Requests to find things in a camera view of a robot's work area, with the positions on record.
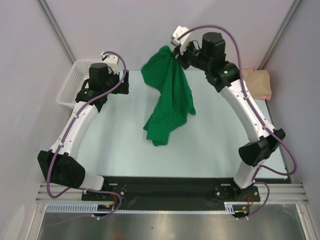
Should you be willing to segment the green t shirt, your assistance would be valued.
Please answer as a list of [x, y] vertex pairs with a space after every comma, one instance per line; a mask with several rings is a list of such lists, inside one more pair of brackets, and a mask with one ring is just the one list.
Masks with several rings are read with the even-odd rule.
[[143, 129], [155, 147], [165, 146], [172, 131], [187, 123], [196, 109], [185, 72], [169, 46], [161, 47], [142, 67], [144, 83], [159, 91], [156, 106]]

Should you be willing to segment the white plastic basket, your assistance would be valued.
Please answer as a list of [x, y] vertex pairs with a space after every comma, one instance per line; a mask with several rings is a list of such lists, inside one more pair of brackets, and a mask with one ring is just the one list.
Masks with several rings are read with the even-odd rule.
[[85, 79], [89, 76], [91, 64], [102, 62], [99, 59], [79, 59], [71, 66], [59, 92], [56, 102], [59, 105], [74, 108], [75, 99], [78, 92], [82, 89]]

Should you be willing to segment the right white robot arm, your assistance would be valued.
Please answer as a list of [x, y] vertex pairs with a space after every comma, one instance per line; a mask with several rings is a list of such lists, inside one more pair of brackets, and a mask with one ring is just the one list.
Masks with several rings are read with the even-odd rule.
[[172, 34], [175, 58], [183, 69], [190, 66], [202, 70], [207, 81], [222, 95], [234, 110], [247, 134], [249, 142], [239, 148], [241, 163], [233, 178], [231, 196], [242, 201], [249, 194], [257, 169], [279, 147], [279, 140], [286, 136], [283, 129], [265, 119], [246, 83], [241, 80], [237, 66], [226, 60], [226, 42], [218, 32], [202, 36], [201, 48], [196, 48], [185, 27], [179, 26]]

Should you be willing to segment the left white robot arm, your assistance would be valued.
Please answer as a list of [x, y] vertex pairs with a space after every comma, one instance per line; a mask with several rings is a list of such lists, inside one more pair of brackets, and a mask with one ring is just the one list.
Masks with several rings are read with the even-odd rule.
[[104, 184], [104, 177], [86, 171], [78, 163], [78, 152], [90, 125], [106, 104], [108, 94], [128, 93], [128, 70], [120, 75], [109, 63], [90, 65], [88, 76], [76, 95], [72, 114], [62, 133], [49, 150], [42, 150], [37, 156], [47, 184], [93, 190], [93, 194], [100, 200], [110, 196], [111, 188]]

